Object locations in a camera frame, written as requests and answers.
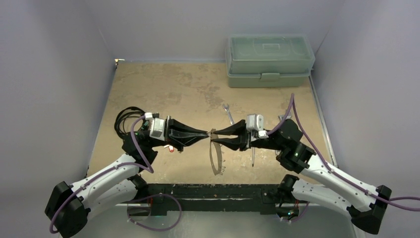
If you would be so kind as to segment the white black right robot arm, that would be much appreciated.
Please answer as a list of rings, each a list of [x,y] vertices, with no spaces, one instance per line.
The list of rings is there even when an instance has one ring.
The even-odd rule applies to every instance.
[[[278,150],[276,160],[283,168],[320,183],[309,184],[287,175],[283,179],[286,183],[278,188],[281,200],[289,202],[295,198],[336,210],[350,217],[352,224],[364,232],[379,233],[392,190],[362,182],[324,161],[318,152],[301,142],[303,133],[293,120],[286,119],[272,134],[256,131],[244,119],[214,134],[224,135],[214,141],[233,151],[251,147]]]

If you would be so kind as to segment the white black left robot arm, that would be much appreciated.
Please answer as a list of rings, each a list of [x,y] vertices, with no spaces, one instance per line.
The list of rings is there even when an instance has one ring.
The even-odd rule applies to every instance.
[[[97,214],[119,203],[146,200],[148,190],[140,173],[155,173],[152,164],[156,147],[172,146],[179,152],[200,140],[208,132],[187,126],[171,117],[143,113],[129,132],[122,135],[123,154],[114,162],[79,181],[62,181],[54,188],[45,208],[50,220],[49,232],[70,238],[80,232]]]

